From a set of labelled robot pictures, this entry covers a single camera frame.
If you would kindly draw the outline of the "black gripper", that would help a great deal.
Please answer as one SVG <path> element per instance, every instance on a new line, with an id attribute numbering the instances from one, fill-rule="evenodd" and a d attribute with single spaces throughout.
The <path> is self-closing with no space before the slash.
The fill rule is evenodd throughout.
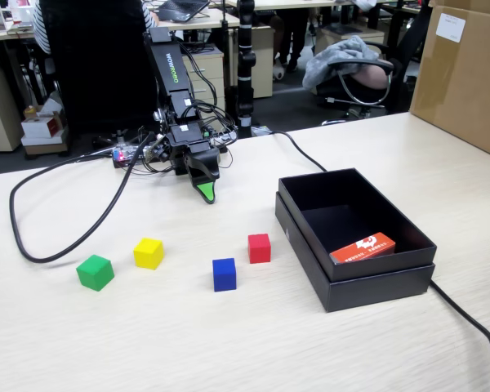
<path id="1" fill-rule="evenodd" d="M 198 122 L 171 125 L 163 142 L 164 153 L 177 176 L 187 175 L 207 204 L 216 201 L 220 178 L 220 151 L 206 138 Z"/>

